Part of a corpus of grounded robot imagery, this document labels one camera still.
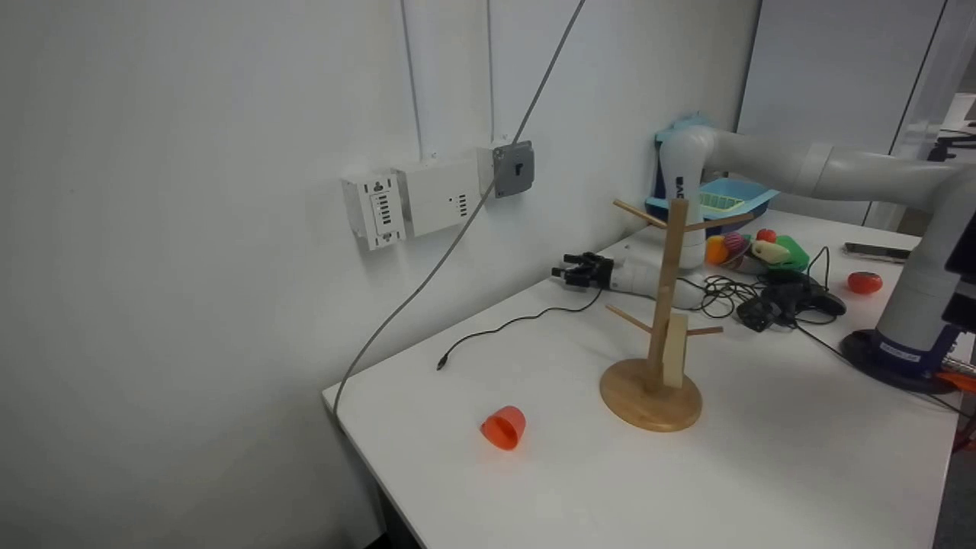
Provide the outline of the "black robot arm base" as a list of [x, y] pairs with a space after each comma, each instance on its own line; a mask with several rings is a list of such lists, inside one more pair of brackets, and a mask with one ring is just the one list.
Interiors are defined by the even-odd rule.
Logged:
[[954, 342], [954, 327], [945, 327], [927, 352], [896, 344], [877, 329], [854, 329], [841, 339], [839, 352], [854, 368], [889, 388], [910, 395], [952, 395], [952, 385], [943, 380], [939, 371]]

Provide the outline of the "black gripper of second arm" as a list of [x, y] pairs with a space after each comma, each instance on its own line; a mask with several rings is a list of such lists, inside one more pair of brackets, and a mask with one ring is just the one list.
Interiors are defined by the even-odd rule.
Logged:
[[610, 286], [613, 262], [598, 252], [567, 252], [554, 268], [554, 278], [562, 278], [569, 286]]

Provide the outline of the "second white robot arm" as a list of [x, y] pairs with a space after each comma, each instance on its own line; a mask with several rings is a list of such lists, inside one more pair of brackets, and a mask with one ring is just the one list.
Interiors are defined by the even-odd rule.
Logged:
[[[833, 145], [788, 145], [712, 127], [682, 116], [652, 134], [657, 193], [686, 200], [697, 225], [712, 173], [736, 173], [781, 193], [833, 202], [889, 202], [927, 210], [929, 223], [910, 252], [873, 329], [841, 339], [841, 358], [860, 371], [919, 395], [948, 395], [939, 377], [961, 334], [976, 327], [976, 167], [858, 154]], [[697, 225], [681, 252], [682, 268], [703, 267]]]

